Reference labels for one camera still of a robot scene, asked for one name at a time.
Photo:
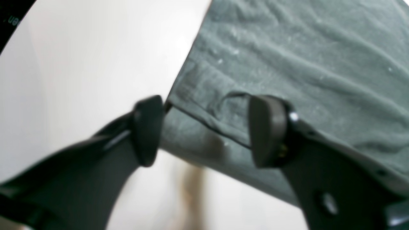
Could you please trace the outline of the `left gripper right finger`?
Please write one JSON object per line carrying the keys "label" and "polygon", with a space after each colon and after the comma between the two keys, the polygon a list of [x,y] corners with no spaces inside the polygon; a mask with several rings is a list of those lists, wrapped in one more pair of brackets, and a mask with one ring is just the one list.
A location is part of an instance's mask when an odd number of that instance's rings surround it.
{"label": "left gripper right finger", "polygon": [[310,230],[407,230],[408,180],[331,141],[274,96],[251,96],[249,137],[257,168],[278,168]]}

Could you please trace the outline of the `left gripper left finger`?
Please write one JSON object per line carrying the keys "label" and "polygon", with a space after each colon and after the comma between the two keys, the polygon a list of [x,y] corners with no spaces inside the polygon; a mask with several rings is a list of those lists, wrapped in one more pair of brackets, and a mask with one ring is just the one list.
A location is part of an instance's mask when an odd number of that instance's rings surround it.
{"label": "left gripper left finger", "polygon": [[104,230],[127,179],[153,165],[165,110],[136,103],[92,137],[1,183],[1,216],[35,230]]}

